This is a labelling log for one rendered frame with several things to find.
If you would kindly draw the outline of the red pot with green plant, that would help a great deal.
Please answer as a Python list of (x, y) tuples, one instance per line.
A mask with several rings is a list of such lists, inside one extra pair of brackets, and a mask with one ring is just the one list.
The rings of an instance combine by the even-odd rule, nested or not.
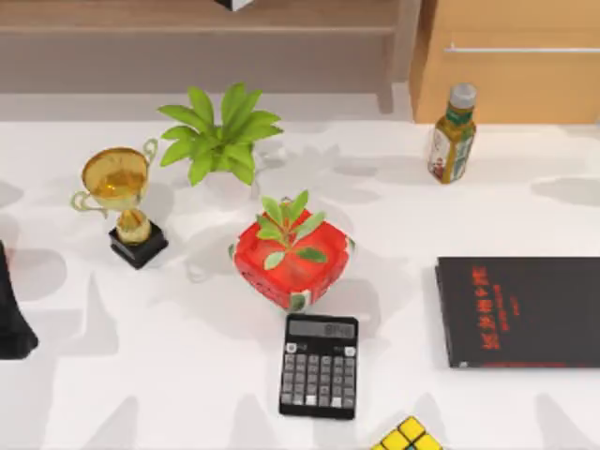
[(262, 197), (262, 211), (228, 247), (238, 273), (289, 313), (307, 310), (341, 277), (354, 240), (308, 210), (305, 189), (293, 198)]

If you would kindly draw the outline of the green plant in white pot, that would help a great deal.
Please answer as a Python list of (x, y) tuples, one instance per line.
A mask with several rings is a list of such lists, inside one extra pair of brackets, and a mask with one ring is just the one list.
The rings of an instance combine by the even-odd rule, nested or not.
[(228, 87), (215, 112), (210, 97), (196, 86), (187, 89), (189, 104), (167, 104), (157, 108), (177, 124), (161, 134), (170, 145), (160, 165), (170, 166), (187, 159), (187, 180), (196, 186), (210, 173), (230, 173), (252, 185), (256, 173), (255, 143), (283, 132), (280, 116), (256, 108), (263, 91), (248, 91), (237, 82)]

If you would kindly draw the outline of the black calculator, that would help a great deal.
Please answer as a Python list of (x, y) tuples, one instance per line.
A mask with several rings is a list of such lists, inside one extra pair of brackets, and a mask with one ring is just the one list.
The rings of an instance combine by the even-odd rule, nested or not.
[(359, 321), (293, 313), (287, 317), (278, 393), (286, 416), (353, 420)]

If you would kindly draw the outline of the yellow tea bottle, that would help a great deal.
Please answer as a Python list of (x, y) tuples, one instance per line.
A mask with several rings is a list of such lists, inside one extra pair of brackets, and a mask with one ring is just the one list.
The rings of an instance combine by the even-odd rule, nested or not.
[(441, 184), (456, 182), (465, 173), (476, 133), (476, 95), (476, 88), (470, 83), (454, 85), (445, 113), (435, 124), (427, 169)]

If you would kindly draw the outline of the gold trophy on black base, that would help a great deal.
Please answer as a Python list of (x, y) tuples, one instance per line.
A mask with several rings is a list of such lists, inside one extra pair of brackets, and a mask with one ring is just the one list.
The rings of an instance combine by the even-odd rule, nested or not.
[(100, 151), (82, 169), (84, 189), (70, 199), (79, 212), (98, 211), (105, 218), (111, 211), (119, 214), (109, 232), (111, 249), (135, 269), (168, 246), (164, 232), (140, 209), (157, 152), (156, 139), (146, 141), (140, 151), (123, 146)]

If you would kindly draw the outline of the open wooden shelf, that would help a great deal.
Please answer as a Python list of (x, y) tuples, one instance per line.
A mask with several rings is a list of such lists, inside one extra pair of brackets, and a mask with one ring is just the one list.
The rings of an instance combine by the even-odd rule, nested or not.
[(0, 93), (370, 94), (407, 79), (421, 0), (0, 0)]

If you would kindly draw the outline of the black book with red lettering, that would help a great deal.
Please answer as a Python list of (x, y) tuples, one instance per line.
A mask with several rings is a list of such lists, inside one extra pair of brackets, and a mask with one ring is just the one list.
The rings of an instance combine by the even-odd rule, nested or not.
[(452, 368), (600, 368), (600, 257), (441, 257)]

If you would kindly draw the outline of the yellow puzzle cube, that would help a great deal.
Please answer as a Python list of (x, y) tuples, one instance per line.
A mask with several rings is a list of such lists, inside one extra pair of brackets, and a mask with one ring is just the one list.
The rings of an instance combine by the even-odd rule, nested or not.
[(444, 450), (421, 422), (408, 416), (390, 429), (369, 450)]

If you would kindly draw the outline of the pale wooden cupboard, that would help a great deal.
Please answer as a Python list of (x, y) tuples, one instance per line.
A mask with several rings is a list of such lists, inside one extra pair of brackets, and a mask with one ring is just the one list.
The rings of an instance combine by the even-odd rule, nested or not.
[(600, 0), (422, 0), (409, 88), (417, 123), (443, 114), (457, 83), (478, 124), (600, 121), (600, 54), (461, 54), (458, 47), (600, 48)]

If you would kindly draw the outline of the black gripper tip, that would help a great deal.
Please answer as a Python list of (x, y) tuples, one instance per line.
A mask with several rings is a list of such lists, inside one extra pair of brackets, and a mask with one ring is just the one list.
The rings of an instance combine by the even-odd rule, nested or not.
[(38, 337), (17, 303), (0, 240), (0, 360), (23, 360), (37, 347)]

